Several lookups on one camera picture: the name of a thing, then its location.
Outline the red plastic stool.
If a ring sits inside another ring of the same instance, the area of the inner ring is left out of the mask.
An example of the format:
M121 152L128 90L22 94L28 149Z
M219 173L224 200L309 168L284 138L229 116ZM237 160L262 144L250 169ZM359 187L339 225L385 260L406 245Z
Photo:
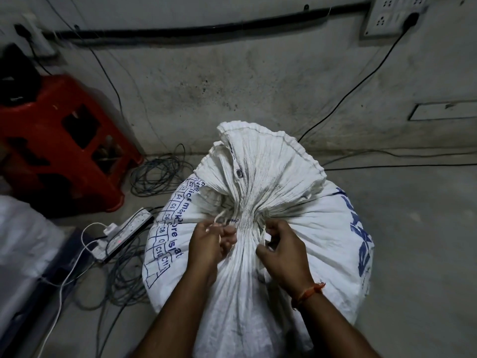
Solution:
M41 82L34 102L0 104L0 172L14 197L54 218L118 210L143 155L73 77Z

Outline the person's right hand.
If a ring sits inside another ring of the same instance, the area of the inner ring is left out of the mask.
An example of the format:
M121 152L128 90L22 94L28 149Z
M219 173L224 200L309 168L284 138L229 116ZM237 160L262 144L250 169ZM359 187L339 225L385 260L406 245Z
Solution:
M274 250L258 245L256 255L273 280L294 298L315 283L309 269L305 244L288 223L286 237L274 244Z

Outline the black wall conduit pipe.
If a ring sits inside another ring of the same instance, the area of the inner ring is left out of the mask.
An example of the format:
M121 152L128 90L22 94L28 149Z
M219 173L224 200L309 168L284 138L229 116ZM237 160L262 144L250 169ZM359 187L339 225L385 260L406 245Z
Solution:
M106 30L48 30L42 35L48 41L59 40L147 40L147 39L182 39L194 37L211 37L216 35L259 35L269 31L289 31L311 27L325 22L329 17L367 14L371 9L371 1L335 5L325 8L310 9L305 5L303 11L275 17L258 18L249 21L207 25L200 27L168 28L168 29L106 29Z

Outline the white wall socket panel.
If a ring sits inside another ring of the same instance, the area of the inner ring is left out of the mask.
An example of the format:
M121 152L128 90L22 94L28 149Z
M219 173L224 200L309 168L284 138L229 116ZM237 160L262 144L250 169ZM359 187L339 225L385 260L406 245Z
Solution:
M429 0L372 0L361 29L361 38L397 36L408 16L426 11Z

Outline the person's left hand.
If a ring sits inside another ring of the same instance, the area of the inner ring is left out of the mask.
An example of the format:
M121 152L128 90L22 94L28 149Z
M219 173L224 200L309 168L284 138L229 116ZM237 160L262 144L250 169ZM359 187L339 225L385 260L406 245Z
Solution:
M220 237L206 232L206 227L219 224L213 220L199 222L188 247L187 271L216 278L218 264L226 258L237 242L236 237Z

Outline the large white woven sack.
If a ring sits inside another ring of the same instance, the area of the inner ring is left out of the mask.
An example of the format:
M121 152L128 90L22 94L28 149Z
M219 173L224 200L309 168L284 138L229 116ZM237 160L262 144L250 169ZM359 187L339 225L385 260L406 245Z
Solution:
M193 358L293 357L313 343L291 298L255 250L265 220L289 223L305 243L325 296L352 325L369 290L374 243L346 193L293 137L255 123L223 122L219 141L172 193L149 231L143 282L158 313L183 276L197 223L234 225L237 243L218 265Z

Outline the white wall socket box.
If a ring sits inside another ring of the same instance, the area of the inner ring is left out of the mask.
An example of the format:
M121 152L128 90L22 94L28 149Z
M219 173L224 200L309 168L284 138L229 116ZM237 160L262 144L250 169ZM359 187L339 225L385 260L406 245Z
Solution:
M57 50L44 37L42 30L37 26L35 17L28 13L18 13L14 25L22 25L30 32L31 45L35 54L39 58L53 58L57 56ZM14 42L28 57L33 57L33 52L25 37L20 36L16 31L14 32Z

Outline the orange thread wristband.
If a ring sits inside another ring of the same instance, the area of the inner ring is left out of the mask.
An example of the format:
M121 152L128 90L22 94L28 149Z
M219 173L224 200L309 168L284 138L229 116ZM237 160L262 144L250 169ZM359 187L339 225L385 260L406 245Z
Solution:
M291 307L293 310L297 310L298 307L308 300L311 296L315 294L322 294L323 288L325 288L325 282L314 283L312 286L308 287L307 289L303 290L300 294L292 298L291 300Z

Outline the black bag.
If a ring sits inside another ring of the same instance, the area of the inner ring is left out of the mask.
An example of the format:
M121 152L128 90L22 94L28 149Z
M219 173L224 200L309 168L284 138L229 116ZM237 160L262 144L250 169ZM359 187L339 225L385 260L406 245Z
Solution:
M0 56L0 105L14 107L35 102L41 90L41 75L14 43Z

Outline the white power strip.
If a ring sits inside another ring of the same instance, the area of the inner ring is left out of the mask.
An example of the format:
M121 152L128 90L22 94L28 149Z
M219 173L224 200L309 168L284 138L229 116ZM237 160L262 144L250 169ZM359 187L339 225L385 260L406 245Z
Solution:
M112 259L128 242L139 234L143 228L153 222L154 217L147 209L136 211L120 226L120 231L113 238L104 237L96 241L96 246L92 249L93 258L101 263L106 263Z

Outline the person's left forearm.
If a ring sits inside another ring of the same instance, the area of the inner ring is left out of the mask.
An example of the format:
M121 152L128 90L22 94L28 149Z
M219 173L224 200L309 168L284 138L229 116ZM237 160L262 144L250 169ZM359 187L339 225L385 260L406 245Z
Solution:
M192 358L217 265L188 267L129 358Z

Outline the white plastic bag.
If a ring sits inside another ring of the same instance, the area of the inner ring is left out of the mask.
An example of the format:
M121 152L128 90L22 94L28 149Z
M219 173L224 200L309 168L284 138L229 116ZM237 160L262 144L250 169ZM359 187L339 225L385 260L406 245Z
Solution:
M65 239L61 228L29 204L0 195L0 337Z

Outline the black power plug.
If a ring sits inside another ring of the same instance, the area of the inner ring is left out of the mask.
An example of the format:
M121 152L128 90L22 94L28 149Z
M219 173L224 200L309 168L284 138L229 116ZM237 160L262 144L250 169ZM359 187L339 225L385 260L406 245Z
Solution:
M414 27L417 24L419 17L419 12L413 12L409 14L402 24L402 34L407 33L410 28Z

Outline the person's right forearm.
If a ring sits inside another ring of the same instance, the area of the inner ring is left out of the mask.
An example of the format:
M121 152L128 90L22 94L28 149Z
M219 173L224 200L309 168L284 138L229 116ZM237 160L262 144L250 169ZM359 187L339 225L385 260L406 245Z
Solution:
M311 296L297 310L318 353L328 358L381 358L324 294Z

